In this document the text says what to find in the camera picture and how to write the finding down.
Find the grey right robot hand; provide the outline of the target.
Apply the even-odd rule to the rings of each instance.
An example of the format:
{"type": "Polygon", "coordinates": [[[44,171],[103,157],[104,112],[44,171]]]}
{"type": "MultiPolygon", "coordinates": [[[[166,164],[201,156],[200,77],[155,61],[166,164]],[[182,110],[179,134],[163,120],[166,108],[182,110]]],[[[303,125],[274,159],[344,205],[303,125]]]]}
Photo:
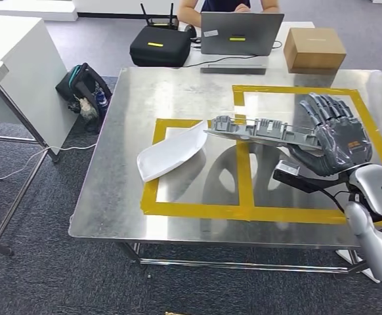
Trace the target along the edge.
{"type": "Polygon", "coordinates": [[[362,123],[354,117],[344,101],[329,94],[309,93],[316,107],[306,100],[303,107],[314,124],[320,143],[321,156],[314,156],[298,145],[289,144],[290,154],[305,167],[320,177],[328,177],[346,171],[372,159],[372,143],[362,123]]]}

